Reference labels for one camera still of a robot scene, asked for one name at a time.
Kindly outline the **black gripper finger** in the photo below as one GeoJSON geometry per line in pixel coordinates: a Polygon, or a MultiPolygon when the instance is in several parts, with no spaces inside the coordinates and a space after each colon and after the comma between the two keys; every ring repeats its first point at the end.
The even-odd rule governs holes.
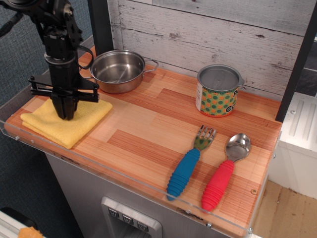
{"type": "Polygon", "coordinates": [[[77,110],[78,99],[73,96],[67,96],[64,98],[64,108],[67,120],[74,118],[74,113],[77,110]]]}
{"type": "Polygon", "coordinates": [[[65,119],[66,115],[64,112],[62,97],[59,97],[58,95],[51,95],[51,100],[58,117],[65,119]]]}

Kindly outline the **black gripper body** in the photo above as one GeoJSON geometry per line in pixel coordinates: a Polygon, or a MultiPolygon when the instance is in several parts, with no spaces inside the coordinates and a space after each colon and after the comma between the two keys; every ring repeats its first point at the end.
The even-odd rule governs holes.
{"type": "Polygon", "coordinates": [[[51,97],[72,96],[75,101],[97,102],[99,100],[98,84],[83,78],[79,73],[78,57],[72,53],[66,59],[55,59],[44,54],[49,65],[49,73],[30,76],[33,95],[51,97]]]}

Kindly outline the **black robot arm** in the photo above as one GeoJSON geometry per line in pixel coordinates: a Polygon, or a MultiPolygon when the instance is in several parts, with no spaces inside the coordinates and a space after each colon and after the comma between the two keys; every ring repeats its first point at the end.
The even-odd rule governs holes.
{"type": "Polygon", "coordinates": [[[27,15],[45,46],[44,58],[49,72],[30,76],[32,94],[50,97],[57,115],[66,120],[73,119],[79,101],[98,102],[99,85],[80,75],[80,70],[89,69],[93,62],[81,66],[78,51],[89,54],[92,51],[81,45],[82,30],[76,24],[71,3],[67,0],[2,0],[0,4],[16,13],[0,29],[1,36],[27,15]]]}

